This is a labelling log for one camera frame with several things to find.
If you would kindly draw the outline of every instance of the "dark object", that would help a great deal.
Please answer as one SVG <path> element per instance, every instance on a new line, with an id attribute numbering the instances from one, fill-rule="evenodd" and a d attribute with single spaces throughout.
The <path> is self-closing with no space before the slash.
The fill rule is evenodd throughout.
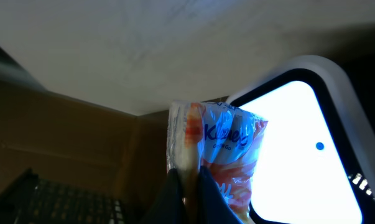
<path id="1" fill-rule="evenodd" d="M 140 224 L 149 223 L 187 223 L 187 215 L 182 201 L 182 187 L 176 169 L 169 170 L 160 194 L 140 222 Z"/>
<path id="2" fill-rule="evenodd" d="M 360 57 L 342 66 L 375 132 L 375 54 Z"/>
<path id="3" fill-rule="evenodd" d="M 241 223 L 226 204 L 208 168 L 201 166 L 197 187 L 197 223 Z M 187 223 L 187 214 L 182 201 L 182 187 L 176 169 L 169 170 L 161 193 L 158 194 L 153 206 L 140 222 L 140 224 L 148 223 Z"/>
<path id="4" fill-rule="evenodd" d="M 39 179 L 27 170 L 0 195 L 0 224 L 125 224 L 119 200 Z"/>

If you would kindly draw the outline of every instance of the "white ceiling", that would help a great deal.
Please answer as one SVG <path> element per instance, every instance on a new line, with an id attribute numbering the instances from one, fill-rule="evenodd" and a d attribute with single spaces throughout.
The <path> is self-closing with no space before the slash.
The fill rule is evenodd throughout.
<path id="1" fill-rule="evenodd" d="M 41 85 L 135 115 L 230 95 L 373 25 L 375 0 L 0 0 L 0 46 Z"/>

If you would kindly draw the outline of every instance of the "plastic wrapping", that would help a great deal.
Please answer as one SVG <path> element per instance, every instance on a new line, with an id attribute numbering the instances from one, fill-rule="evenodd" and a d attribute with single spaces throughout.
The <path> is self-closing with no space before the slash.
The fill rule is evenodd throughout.
<path id="1" fill-rule="evenodd" d="M 167 168 L 177 168 L 187 202 L 195 203 L 199 168 L 207 166 L 226 203 L 248 223 L 251 177 L 266 124 L 226 103 L 174 101 L 169 110 Z"/>

